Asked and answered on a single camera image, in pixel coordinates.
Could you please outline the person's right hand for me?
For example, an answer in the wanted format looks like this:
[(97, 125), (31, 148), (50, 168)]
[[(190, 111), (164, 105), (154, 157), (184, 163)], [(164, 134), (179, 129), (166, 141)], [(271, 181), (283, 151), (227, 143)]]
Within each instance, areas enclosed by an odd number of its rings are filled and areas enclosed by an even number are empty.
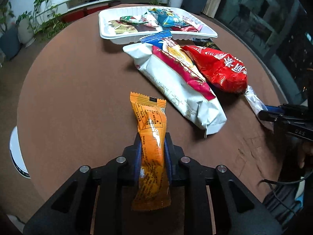
[(313, 146), (312, 142), (304, 142), (299, 149), (299, 167), (302, 169), (305, 166), (306, 157), (312, 155)]

